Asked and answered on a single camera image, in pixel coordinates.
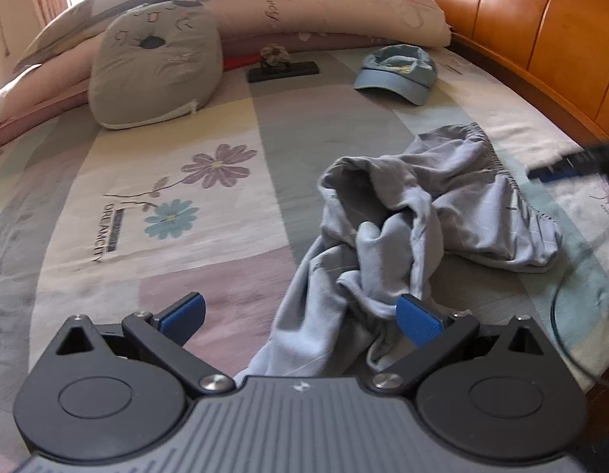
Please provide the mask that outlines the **blue baseball cap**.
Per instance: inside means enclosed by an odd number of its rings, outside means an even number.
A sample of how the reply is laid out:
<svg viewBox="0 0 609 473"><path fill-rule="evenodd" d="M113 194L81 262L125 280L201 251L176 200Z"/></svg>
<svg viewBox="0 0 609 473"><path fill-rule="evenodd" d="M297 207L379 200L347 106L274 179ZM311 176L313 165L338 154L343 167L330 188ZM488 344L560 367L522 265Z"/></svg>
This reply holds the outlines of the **blue baseball cap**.
<svg viewBox="0 0 609 473"><path fill-rule="evenodd" d="M422 106L437 79L437 65L423 48L398 44L377 49L363 59L354 89L385 90Z"/></svg>

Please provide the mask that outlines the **grey striped pants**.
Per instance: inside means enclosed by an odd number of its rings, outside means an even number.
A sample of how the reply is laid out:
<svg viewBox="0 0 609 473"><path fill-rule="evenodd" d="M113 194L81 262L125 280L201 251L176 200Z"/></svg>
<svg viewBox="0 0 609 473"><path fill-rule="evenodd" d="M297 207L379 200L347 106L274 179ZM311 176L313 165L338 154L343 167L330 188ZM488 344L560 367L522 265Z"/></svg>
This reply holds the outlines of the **grey striped pants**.
<svg viewBox="0 0 609 473"><path fill-rule="evenodd" d="M340 158L318 190L318 238L237 382L381 372L417 346L396 324L398 299L429 302L446 254L542 272L561 244L475 123L420 134L400 155Z"/></svg>

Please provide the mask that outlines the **red object under quilt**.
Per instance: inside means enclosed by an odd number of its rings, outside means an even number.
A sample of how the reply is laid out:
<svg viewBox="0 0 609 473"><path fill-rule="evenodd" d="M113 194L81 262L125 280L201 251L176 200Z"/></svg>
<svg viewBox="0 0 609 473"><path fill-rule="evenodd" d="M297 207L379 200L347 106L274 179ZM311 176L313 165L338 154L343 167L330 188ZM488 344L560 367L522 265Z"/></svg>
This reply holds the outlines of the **red object under quilt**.
<svg viewBox="0 0 609 473"><path fill-rule="evenodd" d="M233 71L234 69L241 69L249 65L258 64L261 61L259 54L251 54L250 56L242 57L230 57L223 60L223 72Z"/></svg>

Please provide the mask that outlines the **black phone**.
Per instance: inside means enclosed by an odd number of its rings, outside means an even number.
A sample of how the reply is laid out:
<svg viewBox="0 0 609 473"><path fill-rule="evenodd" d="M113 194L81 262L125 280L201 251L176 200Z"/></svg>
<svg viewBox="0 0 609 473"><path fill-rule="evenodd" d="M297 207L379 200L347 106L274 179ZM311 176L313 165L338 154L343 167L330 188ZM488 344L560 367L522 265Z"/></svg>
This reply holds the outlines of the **black phone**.
<svg viewBox="0 0 609 473"><path fill-rule="evenodd" d="M250 69L247 72L249 83L293 78L301 76L313 76L319 73L318 65L313 61L286 62L277 65L270 65L262 62L260 66Z"/></svg>

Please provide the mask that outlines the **grey cat face cushion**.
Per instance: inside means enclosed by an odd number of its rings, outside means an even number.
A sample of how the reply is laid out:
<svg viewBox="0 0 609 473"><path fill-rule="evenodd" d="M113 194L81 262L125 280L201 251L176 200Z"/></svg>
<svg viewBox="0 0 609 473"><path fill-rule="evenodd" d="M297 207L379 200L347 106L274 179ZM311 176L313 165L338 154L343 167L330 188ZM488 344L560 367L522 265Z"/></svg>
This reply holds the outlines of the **grey cat face cushion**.
<svg viewBox="0 0 609 473"><path fill-rule="evenodd" d="M217 21L201 0L145 4L102 34L88 103L109 130L156 124L204 107L222 74Z"/></svg>

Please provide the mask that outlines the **wooden headboard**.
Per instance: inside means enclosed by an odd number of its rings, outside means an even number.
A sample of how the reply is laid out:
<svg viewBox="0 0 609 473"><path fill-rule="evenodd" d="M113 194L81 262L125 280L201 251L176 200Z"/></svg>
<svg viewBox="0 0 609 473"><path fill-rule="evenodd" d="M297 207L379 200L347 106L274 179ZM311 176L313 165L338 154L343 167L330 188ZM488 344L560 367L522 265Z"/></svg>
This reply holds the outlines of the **wooden headboard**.
<svg viewBox="0 0 609 473"><path fill-rule="evenodd" d="M576 140L609 140L609 0L435 1L461 54Z"/></svg>

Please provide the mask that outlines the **pink folded quilt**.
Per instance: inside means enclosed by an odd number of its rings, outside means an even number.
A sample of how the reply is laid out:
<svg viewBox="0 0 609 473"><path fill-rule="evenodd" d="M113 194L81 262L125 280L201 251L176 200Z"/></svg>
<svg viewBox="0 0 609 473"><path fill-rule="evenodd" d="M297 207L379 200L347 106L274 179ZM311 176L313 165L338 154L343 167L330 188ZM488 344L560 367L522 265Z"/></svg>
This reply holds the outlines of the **pink folded quilt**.
<svg viewBox="0 0 609 473"><path fill-rule="evenodd" d="M247 37L313 33L390 39L444 47L451 39L445 13L434 0L201 0L215 15L225 41ZM0 147L28 128L21 112L53 102L91 72L99 34L58 56L31 65L0 90Z"/></svg>

